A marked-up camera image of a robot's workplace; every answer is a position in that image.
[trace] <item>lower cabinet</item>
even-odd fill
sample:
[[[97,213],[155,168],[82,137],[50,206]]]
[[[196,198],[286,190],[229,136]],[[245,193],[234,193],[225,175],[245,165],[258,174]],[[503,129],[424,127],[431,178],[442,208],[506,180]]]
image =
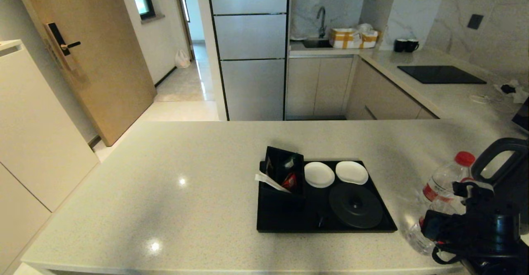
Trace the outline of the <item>lower cabinet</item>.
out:
[[[346,112],[348,120],[437,119],[365,61],[359,61]]]
[[[51,216],[51,212],[0,164],[0,213],[2,274]]]
[[[287,119],[343,115],[353,58],[293,58],[287,80]]]

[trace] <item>black tray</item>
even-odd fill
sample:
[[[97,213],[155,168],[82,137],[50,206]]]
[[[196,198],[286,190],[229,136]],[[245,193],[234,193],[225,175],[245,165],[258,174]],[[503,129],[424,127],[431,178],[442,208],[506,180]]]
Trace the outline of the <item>black tray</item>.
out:
[[[363,162],[353,160],[364,166]],[[340,161],[321,161],[336,171]],[[261,161],[259,170],[265,172],[265,162]],[[329,205],[329,191],[342,183],[336,177],[327,188],[314,188],[303,181],[303,195],[287,194],[275,190],[266,183],[259,182],[259,200],[257,205],[257,231],[260,233],[391,233],[397,226],[371,177],[363,186],[373,192],[383,209],[382,221],[372,228],[356,228],[342,223]]]

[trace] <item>white cabinet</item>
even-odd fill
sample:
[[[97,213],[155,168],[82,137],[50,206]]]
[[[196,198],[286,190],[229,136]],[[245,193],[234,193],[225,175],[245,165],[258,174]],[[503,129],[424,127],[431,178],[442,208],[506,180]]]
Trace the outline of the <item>white cabinet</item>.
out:
[[[343,114],[353,58],[291,58],[287,79],[287,119]]]
[[[0,45],[0,162],[50,211],[99,160],[20,40]]]
[[[51,213],[0,164],[0,274]]]
[[[436,119],[400,87],[365,61],[359,61],[346,118],[349,120]]]
[[[300,58],[289,61],[287,116],[312,116],[314,114],[319,63],[319,58]]]
[[[341,115],[352,58],[323,58],[319,65],[314,115]]]

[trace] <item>kitchen island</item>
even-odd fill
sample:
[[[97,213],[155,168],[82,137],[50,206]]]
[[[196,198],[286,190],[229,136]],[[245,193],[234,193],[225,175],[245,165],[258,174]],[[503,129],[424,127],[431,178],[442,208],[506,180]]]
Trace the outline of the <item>kitchen island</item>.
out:
[[[85,273],[440,274],[402,229],[415,194],[461,150],[526,135],[505,119],[142,122],[55,214],[23,261]],[[362,160],[395,233],[258,233],[254,174],[266,147]]]

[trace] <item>black kettle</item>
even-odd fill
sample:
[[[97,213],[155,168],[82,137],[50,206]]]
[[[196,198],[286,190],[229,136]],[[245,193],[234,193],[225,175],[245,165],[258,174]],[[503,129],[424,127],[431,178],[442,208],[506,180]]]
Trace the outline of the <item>black kettle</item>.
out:
[[[491,184],[496,199],[514,203],[520,209],[520,234],[529,233],[529,185],[528,155],[529,140],[501,138],[490,145],[472,166],[474,179]],[[512,151],[510,158],[490,178],[481,172],[498,154]]]

